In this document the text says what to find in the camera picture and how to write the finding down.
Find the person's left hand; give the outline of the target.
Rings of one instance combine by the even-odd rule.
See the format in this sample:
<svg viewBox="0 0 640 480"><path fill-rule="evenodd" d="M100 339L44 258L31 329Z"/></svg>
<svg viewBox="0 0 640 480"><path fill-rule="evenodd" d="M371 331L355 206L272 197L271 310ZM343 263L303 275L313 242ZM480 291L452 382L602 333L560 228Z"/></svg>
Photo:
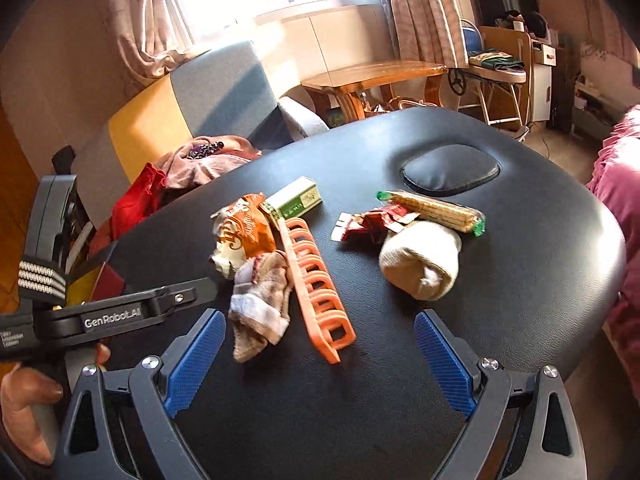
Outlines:
<svg viewBox="0 0 640 480"><path fill-rule="evenodd" d="M50 466L53 454L44 440L32 407L54 405L62 399L63 392L63 387L54 379L23 364L16 364L2 378L2 427L12 444L39 466Z"/></svg>

